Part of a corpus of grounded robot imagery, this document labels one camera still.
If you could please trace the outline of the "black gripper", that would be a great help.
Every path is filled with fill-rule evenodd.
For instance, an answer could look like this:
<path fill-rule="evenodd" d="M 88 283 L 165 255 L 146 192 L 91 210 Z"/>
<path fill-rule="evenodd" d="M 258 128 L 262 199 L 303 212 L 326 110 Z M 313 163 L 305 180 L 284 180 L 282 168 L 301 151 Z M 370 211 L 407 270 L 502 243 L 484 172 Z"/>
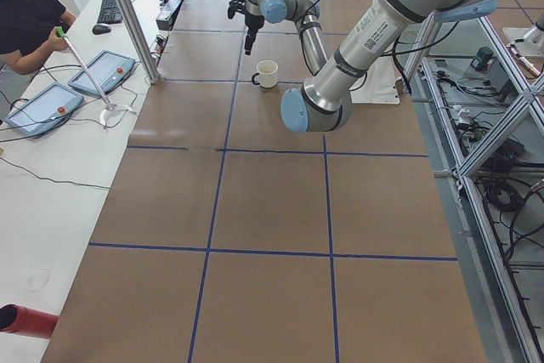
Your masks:
<path fill-rule="evenodd" d="M 255 15 L 249 12 L 245 14 L 245 24 L 247 27 L 247 33 L 244 42 L 245 55 L 252 54 L 252 47 L 256 41 L 258 31 L 264 27 L 265 19 L 262 15 Z"/>

